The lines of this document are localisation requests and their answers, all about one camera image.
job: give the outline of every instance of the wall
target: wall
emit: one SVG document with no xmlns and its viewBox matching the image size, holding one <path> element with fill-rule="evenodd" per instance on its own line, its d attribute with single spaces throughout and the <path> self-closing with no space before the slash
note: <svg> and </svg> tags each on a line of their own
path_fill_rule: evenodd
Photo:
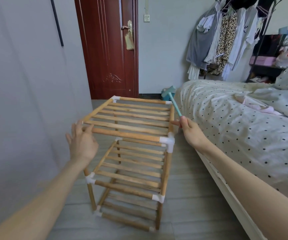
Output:
<svg viewBox="0 0 288 240">
<path fill-rule="evenodd" d="M 62 1 L 64 48 L 50 0 L 0 0 L 0 222 L 58 173 L 64 133 L 92 110 L 74 0 Z"/>
<path fill-rule="evenodd" d="M 187 46 L 198 18 L 214 0 L 149 0 L 150 23 L 143 22 L 145 0 L 138 0 L 139 93 L 160 93 L 187 81 Z M 268 34 L 288 25 L 288 0 L 273 14 Z M 246 52 L 228 81 L 245 81 L 251 51 Z"/>
</svg>

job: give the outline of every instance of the polka dot bedding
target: polka dot bedding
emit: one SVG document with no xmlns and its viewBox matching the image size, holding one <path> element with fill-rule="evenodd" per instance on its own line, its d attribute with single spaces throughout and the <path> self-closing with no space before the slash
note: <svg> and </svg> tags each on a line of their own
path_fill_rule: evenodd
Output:
<svg viewBox="0 0 288 240">
<path fill-rule="evenodd" d="M 260 98 L 283 115 L 251 109 L 236 101 L 236 94 Z M 177 90 L 175 100 L 181 113 L 227 156 L 288 197 L 288 90 L 194 80 Z"/>
</svg>

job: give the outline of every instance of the hand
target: hand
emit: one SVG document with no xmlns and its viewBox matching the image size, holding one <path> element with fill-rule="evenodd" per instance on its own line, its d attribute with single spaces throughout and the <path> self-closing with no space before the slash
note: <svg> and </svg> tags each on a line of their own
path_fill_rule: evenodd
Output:
<svg viewBox="0 0 288 240">
<path fill-rule="evenodd" d="M 72 135 L 66 133 L 71 160 L 78 162 L 85 169 L 95 157 L 98 144 L 92 134 L 94 125 L 89 126 L 85 132 L 82 131 L 82 121 L 72 124 Z"/>
<path fill-rule="evenodd" d="M 212 144 L 203 134 L 198 124 L 185 116 L 181 116 L 179 121 L 175 120 L 171 121 L 171 123 L 183 128 L 186 141 L 200 153 L 204 153 L 204 151 Z"/>
</svg>

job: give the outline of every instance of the leopard print clothing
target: leopard print clothing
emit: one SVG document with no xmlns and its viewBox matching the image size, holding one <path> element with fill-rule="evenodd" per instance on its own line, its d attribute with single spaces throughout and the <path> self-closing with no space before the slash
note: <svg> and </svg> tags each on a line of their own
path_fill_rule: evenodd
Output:
<svg viewBox="0 0 288 240">
<path fill-rule="evenodd" d="M 211 72 L 213 75 L 218 76 L 222 74 L 226 61 L 229 59 L 235 38 L 237 21 L 238 16 L 236 13 L 223 17 L 221 36 L 216 48 L 216 55 L 223 55 L 216 58 L 215 63 L 219 65 L 219 68 Z"/>
</svg>

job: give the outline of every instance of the person's left hand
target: person's left hand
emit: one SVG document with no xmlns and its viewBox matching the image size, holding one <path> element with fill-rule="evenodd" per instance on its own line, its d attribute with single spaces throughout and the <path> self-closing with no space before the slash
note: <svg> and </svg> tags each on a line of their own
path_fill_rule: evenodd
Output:
<svg viewBox="0 0 288 240">
<path fill-rule="evenodd" d="M 66 140 L 69 145 L 71 160 L 86 168 L 95 157 L 98 150 L 98 143 L 92 134 L 90 125 L 85 132 L 82 131 L 82 120 L 72 124 L 72 135 L 66 133 Z"/>
</svg>

